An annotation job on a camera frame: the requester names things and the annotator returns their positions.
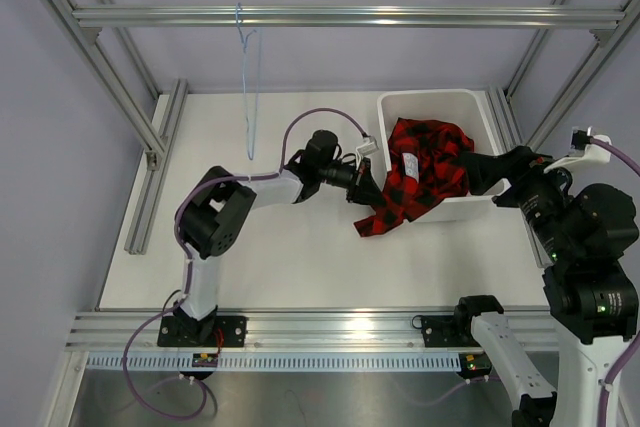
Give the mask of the red black plaid shirt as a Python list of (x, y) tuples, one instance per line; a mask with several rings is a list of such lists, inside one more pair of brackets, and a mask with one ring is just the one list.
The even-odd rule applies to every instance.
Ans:
[(469, 183), (459, 157), (475, 151), (474, 140), (453, 123), (397, 120), (387, 142), (391, 170), (382, 191), (385, 204), (354, 223), (364, 238), (413, 222), (449, 198), (465, 197)]

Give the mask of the light blue wire hanger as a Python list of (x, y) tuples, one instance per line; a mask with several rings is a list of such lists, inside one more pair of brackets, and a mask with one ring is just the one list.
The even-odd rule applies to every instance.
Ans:
[(245, 147), (247, 158), (253, 161), (262, 83), (263, 30), (249, 28), (243, 12), (243, 5), (238, 2), (234, 18), (242, 50), (241, 87), (246, 128)]

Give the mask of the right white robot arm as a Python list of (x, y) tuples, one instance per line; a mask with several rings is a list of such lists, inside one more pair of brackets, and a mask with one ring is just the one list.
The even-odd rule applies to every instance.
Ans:
[(558, 339), (557, 385), (539, 374), (494, 296), (463, 297), (453, 313), (456, 338), (477, 343), (493, 365), (514, 426), (604, 426), (615, 420), (618, 375), (638, 347), (639, 294), (619, 262), (639, 238), (635, 204), (603, 183), (573, 194), (569, 161), (525, 146), (459, 158), (473, 195), (508, 182), (494, 204), (519, 209), (550, 260), (542, 279)]

